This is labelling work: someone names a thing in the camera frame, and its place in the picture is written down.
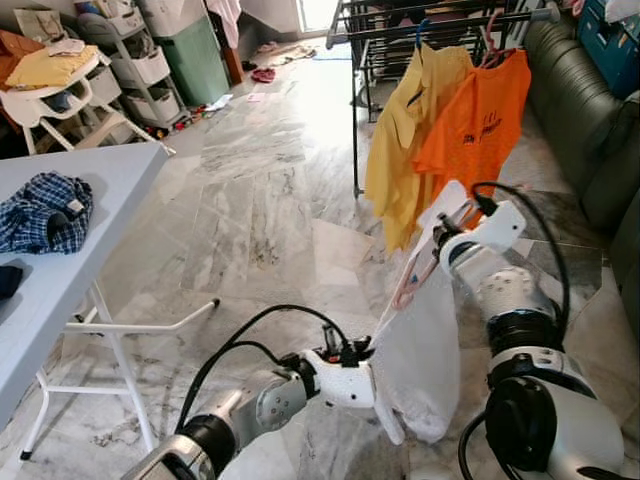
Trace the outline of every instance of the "marble floor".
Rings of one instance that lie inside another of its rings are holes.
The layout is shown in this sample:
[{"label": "marble floor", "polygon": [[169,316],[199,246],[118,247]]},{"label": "marble floor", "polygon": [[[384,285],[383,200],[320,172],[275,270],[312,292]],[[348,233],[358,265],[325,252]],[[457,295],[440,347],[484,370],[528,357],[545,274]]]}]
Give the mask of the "marble floor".
[{"label": "marble floor", "polygon": [[[352,196],[349,75],[344,61],[278,67],[272,84],[247,80],[224,110],[167,140],[178,155],[161,171],[100,278],[123,323],[173,323],[212,296],[222,298],[214,315],[175,336],[124,340],[157,437],[172,432],[202,362],[269,305],[320,309],[352,336],[374,330],[404,255],[385,254],[379,220],[367,201]],[[362,113],[363,173],[374,126]],[[588,227],[529,111],[523,130],[501,179],[528,186],[562,244],[572,282],[567,351],[623,427],[623,473],[638,478],[638,346],[608,264],[607,239]],[[559,299],[548,245],[533,223],[509,256]],[[394,447],[371,412],[330,409],[316,400],[283,430],[256,440],[222,478],[460,478],[457,441],[486,401],[490,353],[477,310],[464,295],[455,300],[461,395],[440,442]],[[321,344],[322,330],[303,315],[283,313],[248,338],[280,355]],[[199,401],[267,365],[251,350],[229,354]],[[61,339],[46,368],[62,384],[119,384],[112,352],[97,336]],[[32,460],[21,463],[18,453],[40,401],[34,385],[0,433],[0,479],[119,478],[144,455],[129,398],[58,394]],[[503,478],[480,431],[469,458],[478,480]]]}]

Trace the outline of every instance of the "blue storage box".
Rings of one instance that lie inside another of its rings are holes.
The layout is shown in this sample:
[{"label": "blue storage box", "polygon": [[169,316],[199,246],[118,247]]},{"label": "blue storage box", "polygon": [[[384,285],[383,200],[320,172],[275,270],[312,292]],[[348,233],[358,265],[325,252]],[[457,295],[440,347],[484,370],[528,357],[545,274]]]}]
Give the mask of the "blue storage box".
[{"label": "blue storage box", "polygon": [[605,0],[587,0],[580,17],[578,37],[613,95],[624,99],[640,84],[640,16],[608,24],[604,20],[604,5]]}]

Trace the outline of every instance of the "green sofa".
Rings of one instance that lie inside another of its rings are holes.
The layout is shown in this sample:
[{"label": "green sofa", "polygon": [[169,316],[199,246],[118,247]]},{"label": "green sofa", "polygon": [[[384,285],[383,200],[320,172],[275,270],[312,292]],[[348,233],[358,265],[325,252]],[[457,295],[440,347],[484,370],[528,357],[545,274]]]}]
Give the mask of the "green sofa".
[{"label": "green sofa", "polygon": [[639,105],[637,96],[623,101],[611,94],[576,27],[569,16],[530,25],[529,102],[590,224],[613,236],[611,264],[637,336]]}]

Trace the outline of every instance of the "blue checkered shirt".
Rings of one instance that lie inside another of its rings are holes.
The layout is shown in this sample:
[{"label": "blue checkered shirt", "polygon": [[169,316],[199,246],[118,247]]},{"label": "blue checkered shirt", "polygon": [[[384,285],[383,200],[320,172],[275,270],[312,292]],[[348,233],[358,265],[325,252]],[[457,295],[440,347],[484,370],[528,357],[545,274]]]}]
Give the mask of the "blue checkered shirt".
[{"label": "blue checkered shirt", "polygon": [[92,212],[89,184],[57,172],[39,173],[0,203],[0,253],[76,253]]}]

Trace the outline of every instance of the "yellow cloth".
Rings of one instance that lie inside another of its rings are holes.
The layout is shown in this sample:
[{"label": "yellow cloth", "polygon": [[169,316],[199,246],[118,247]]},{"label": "yellow cloth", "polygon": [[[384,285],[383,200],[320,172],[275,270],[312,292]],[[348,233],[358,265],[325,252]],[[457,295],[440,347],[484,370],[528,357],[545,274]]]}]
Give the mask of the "yellow cloth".
[{"label": "yellow cloth", "polygon": [[434,51],[423,44],[378,119],[365,197],[382,217],[388,252],[409,244],[417,218],[431,202],[432,176],[416,174],[411,159],[472,67],[464,47]]},{"label": "yellow cloth", "polygon": [[22,57],[6,84],[10,87],[64,87],[71,75],[98,53],[98,47],[88,45],[75,57],[50,57],[46,48]]}]

